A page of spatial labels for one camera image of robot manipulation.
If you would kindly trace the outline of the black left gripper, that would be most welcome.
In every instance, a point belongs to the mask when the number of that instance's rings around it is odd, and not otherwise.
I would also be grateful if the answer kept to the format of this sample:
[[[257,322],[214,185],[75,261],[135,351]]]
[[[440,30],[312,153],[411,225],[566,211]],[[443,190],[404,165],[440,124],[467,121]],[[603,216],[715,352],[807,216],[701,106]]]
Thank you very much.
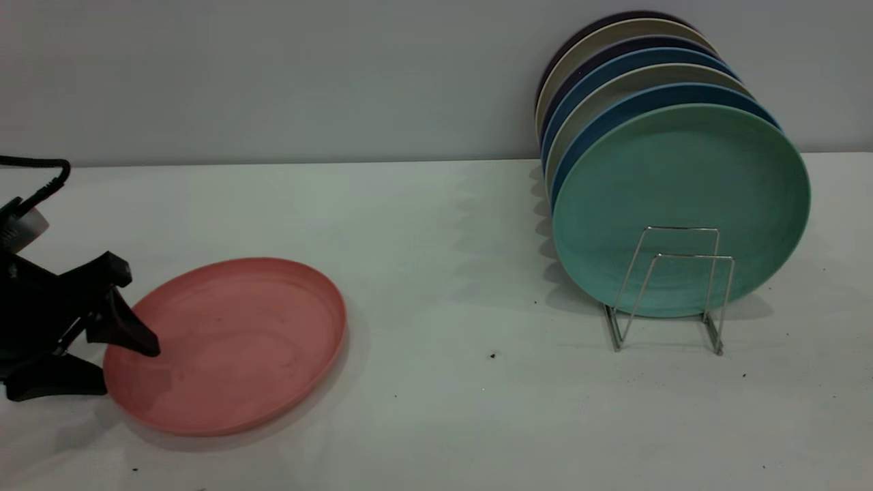
[[[121,296],[133,280],[127,261],[105,252],[62,274],[2,251],[2,380],[13,402],[107,394],[101,367],[65,354],[82,332],[145,357],[161,346]]]

